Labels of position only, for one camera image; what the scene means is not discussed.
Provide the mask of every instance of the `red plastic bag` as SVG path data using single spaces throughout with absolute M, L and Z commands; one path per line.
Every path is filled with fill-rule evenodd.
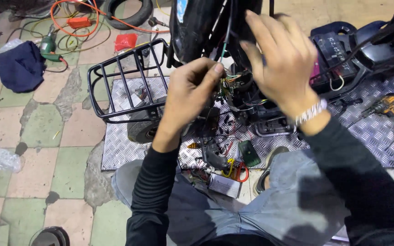
M 115 51 L 120 51 L 122 49 L 133 49 L 136 45 L 136 39 L 138 39 L 138 34 L 119 34 L 115 39 Z

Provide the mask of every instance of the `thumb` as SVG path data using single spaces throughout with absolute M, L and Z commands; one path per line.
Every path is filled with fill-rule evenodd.
M 247 57 L 249 58 L 250 64 L 252 65 L 252 73 L 255 80 L 260 80 L 260 78 L 264 78 L 263 70 L 264 70 L 264 63 L 263 63 L 263 56 L 259 51 L 256 45 L 247 42 L 241 41 L 239 43 L 243 48 L 244 52 L 246 53 Z
M 220 83 L 220 78 L 224 74 L 224 66 L 217 63 L 211 67 L 201 81 L 200 85 L 195 88 L 194 93 L 201 96 L 208 96 L 211 94 L 214 86 Z

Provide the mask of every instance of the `black long-sleeve shirt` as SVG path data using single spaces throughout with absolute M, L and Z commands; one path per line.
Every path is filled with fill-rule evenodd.
M 306 137 L 320 170 L 345 200 L 351 245 L 394 245 L 394 181 L 370 151 L 336 118 L 318 134 Z M 142 164 L 133 191 L 132 216 L 127 221 L 128 246 L 166 245 L 168 199 L 174 183 L 179 148 L 158 153 L 152 148 Z M 262 245 L 263 238 L 235 235 L 237 242 Z M 204 246 L 222 243 L 222 238 Z

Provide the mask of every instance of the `light blue jeans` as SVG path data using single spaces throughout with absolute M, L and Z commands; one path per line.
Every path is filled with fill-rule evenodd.
M 112 187 L 130 207 L 142 160 L 118 168 Z M 349 211 L 329 180 L 319 171 L 310 150 L 273 158 L 270 188 L 237 213 L 197 191 L 178 173 L 166 213 L 167 244 L 190 246 L 226 234 L 255 234 L 282 246 L 321 246 L 344 225 Z

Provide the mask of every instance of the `shoe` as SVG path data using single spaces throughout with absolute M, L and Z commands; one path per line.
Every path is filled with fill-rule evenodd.
M 271 162 L 275 158 L 277 154 L 289 152 L 287 147 L 285 146 L 279 146 L 277 148 L 274 148 L 271 150 L 271 152 L 267 155 L 265 162 L 267 163 L 267 166 L 264 170 L 264 172 L 261 174 L 259 179 L 254 183 L 253 185 L 253 194 L 255 197 L 257 197 L 260 193 L 262 193 L 265 190 L 264 187 L 264 180 L 265 178 L 270 174 L 270 169 L 271 169 Z

